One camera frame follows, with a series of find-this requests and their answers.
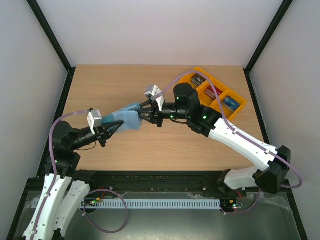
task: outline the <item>blue cloth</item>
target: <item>blue cloth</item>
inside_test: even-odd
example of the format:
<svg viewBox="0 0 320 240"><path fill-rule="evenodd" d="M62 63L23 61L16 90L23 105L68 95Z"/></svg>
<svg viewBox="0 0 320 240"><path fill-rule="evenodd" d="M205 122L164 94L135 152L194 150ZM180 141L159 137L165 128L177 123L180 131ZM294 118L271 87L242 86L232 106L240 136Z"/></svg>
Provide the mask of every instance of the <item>blue cloth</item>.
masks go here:
<svg viewBox="0 0 320 240"><path fill-rule="evenodd" d="M140 109L140 103L136 102L125 106L124 108L115 111L107 116L102 118L102 124L123 120L124 123L121 127L116 131L117 133L123 132L128 129L140 130L142 125L141 119L137 110Z"/></svg>

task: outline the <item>wooden table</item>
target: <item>wooden table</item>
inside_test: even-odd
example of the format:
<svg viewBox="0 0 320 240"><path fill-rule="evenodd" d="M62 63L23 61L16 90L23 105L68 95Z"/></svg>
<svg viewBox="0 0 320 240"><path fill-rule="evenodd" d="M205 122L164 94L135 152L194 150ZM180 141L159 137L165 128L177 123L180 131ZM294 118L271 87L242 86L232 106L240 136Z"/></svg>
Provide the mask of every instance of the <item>wooden table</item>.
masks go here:
<svg viewBox="0 0 320 240"><path fill-rule="evenodd" d="M79 65L76 68L64 113L99 109L103 116L124 106L146 100L149 84L164 89L177 75L193 66ZM201 66L213 77L247 99L232 121L238 128L263 140L243 68ZM173 88L165 95L173 102ZM86 115L67 118L74 128L88 126ZM146 121L140 131L115 134L107 146L81 155L77 169L100 171L221 171L252 166L246 158L224 144L190 130L186 125L165 120L162 128Z"/></svg>

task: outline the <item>black metal frame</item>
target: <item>black metal frame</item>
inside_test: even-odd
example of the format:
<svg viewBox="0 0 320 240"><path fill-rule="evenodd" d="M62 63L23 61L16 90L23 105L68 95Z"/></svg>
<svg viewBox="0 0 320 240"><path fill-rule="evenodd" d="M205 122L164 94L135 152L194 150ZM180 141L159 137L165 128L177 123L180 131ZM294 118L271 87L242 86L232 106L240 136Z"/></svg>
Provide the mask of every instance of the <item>black metal frame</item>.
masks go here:
<svg viewBox="0 0 320 240"><path fill-rule="evenodd" d="M48 39L50 40L53 48L58 54L61 62L63 63L65 69L68 72L63 91L60 97L60 101L55 112L54 120L59 118L64 111L69 90L72 84L72 80L75 74L75 67L71 67L66 55L64 54L57 38L55 37L48 21L46 20L40 6L38 5L36 0L26 0L32 11L34 12L36 18L38 19L40 25L42 26L44 32L46 33ZM289 9L293 0L283 0L280 8L278 9L276 15L274 16L270 26L265 32L261 42L259 43L257 49L255 50L251 60L249 61L247 67L243 69L248 88L250 90L251 98L253 101L254 109L258 118L258 122L260 125L260 129L262 132L263 139L266 143L270 143L268 134L266 131L266 126L260 111L260 107L257 101L256 93L254 91L252 81L250 79L250 72L253 69L254 65L258 61L260 55L271 39L273 33L277 29L280 24L282 18L285 16L287 10ZM18 205L15 217L13 219L13 223L10 228L9 235L7 237L8 240L14 238L17 226L24 209L27 196L29 191L41 191L44 182L44 165L45 160L49 156L48 150L48 142L45 146L45 150L43 152L43 156L40 162L40 166L37 172L37 178L31 178L28 180L24 192L22 194L20 203ZM128 192L128 191L155 191L162 192L168 191L168 189L172 191L178 192L202 192L204 196L208 197L219 197L221 199L225 198L219 193L213 191L213 183L218 180L221 171L213 171L213 172L114 172L114 171L97 171L96 175L98 176L100 184L104 186L113 187L113 189L119 193ZM250 188L248 191L257 192L257 188ZM287 197L289 199L289 204L291 209L293 210L293 216L295 222L298 227L298 231L302 240L307 239L307 235L303 226L303 223L300 218L300 214L296 205L295 198L291 189L281 188L281 192L286 192Z"/></svg>

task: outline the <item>gray wall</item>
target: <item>gray wall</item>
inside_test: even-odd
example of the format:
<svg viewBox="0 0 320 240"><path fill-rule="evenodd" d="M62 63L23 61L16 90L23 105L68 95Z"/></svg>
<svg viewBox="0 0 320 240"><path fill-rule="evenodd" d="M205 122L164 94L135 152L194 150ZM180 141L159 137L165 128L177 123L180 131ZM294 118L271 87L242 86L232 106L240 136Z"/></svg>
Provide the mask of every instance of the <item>gray wall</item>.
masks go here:
<svg viewBox="0 0 320 240"><path fill-rule="evenodd" d="M0 1L0 239L36 175L66 75L27 1Z"/></svg>
<svg viewBox="0 0 320 240"><path fill-rule="evenodd" d="M245 66L282 0L38 2L73 66Z"/></svg>
<svg viewBox="0 0 320 240"><path fill-rule="evenodd" d="M320 1L295 0L251 73L271 143L288 146L304 176L293 193L310 240L320 236L319 9Z"/></svg>

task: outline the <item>light wood surface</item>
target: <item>light wood surface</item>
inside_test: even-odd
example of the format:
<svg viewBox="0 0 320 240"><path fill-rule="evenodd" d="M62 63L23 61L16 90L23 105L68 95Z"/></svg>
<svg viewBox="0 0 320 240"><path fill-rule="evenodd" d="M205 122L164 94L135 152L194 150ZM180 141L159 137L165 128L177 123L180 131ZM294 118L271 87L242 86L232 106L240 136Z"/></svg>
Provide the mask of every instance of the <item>light wood surface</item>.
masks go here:
<svg viewBox="0 0 320 240"><path fill-rule="evenodd" d="M79 65L72 81L64 113L99 109L103 116L146 100L149 84L164 89L177 75L193 66ZM262 140L262 134L240 66L201 66L213 77L247 99L232 121L238 128ZM165 95L173 102L173 89ZM88 126L86 115L67 119L74 128ZM102 148L79 151L78 170L103 171L221 171L252 166L224 144L191 131L186 125L165 120L162 128L146 121L140 131L116 133Z"/></svg>

